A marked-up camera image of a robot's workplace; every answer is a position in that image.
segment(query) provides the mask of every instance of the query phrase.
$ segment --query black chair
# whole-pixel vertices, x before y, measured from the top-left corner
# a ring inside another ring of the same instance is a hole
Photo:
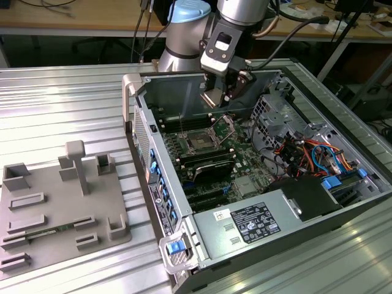
[[[120,46],[121,48],[125,49],[129,53],[132,52],[132,47],[128,46],[124,42],[120,41],[120,38],[117,37],[90,37],[87,39],[83,39],[80,41],[76,41],[72,43],[72,52],[78,53],[78,46],[86,43],[94,43],[94,42],[105,42],[104,46],[102,47],[99,57],[98,57],[98,63],[104,63],[105,62],[105,54],[108,50],[108,48],[112,48],[113,45]]]

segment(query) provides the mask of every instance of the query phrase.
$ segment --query metal slatted surface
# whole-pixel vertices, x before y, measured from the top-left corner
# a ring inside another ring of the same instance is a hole
[[[392,169],[385,142],[347,115],[344,107],[334,108],[331,93],[312,81],[306,70],[288,59],[273,61],[271,66],[287,66],[349,129],[363,129],[358,131],[362,142]],[[86,142],[89,156],[110,152],[132,230],[132,240],[126,244],[1,281],[1,293],[172,292],[122,131],[121,77],[141,71],[152,68],[117,65],[0,72],[0,166],[22,161],[29,168],[57,164],[64,143],[74,138]],[[343,228],[199,293],[392,293],[391,243],[389,200]]]
[[[132,240],[0,282],[1,293],[171,293],[121,116],[121,78],[150,66],[9,69],[0,72],[0,167],[58,164],[64,144],[115,158]]]

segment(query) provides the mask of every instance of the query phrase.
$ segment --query warning label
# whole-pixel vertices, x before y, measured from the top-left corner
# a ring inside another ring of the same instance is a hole
[[[233,211],[232,218],[248,244],[281,231],[264,202]]]

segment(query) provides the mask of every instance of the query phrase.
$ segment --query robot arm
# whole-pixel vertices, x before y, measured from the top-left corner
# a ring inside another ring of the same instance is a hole
[[[218,0],[215,14],[210,13],[209,5],[201,0],[177,0],[159,71],[197,70],[201,67],[206,77],[203,99],[210,107],[226,106],[255,81],[252,70],[266,66],[298,30],[309,23],[329,22],[328,17],[296,18],[302,23],[261,66],[252,68],[246,57],[254,40],[271,32],[279,21],[280,0],[269,1],[276,11],[274,14],[268,13],[268,0]]]

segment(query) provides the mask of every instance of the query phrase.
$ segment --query wooden table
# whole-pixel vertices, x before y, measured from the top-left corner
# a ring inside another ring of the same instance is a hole
[[[39,4],[38,0],[25,0]],[[335,12],[315,0],[302,4],[308,8],[323,7],[325,15],[334,18]],[[30,36],[97,36],[97,37],[132,37],[139,17],[139,0],[77,0],[69,4],[74,17],[67,17],[41,7],[32,7],[18,0],[12,0],[11,8],[0,10],[0,35],[20,34]],[[359,21],[359,26],[352,29],[340,44],[335,54],[327,62],[318,76],[323,79],[334,63],[351,42],[392,43],[368,27],[369,21]],[[147,24],[147,13],[143,16],[137,36],[144,36]],[[282,40],[298,23],[281,18],[277,27],[263,40]],[[162,25],[153,14],[148,36],[156,35]],[[306,26],[300,30],[293,41],[329,42],[332,34]],[[0,67],[2,67],[0,47]]]

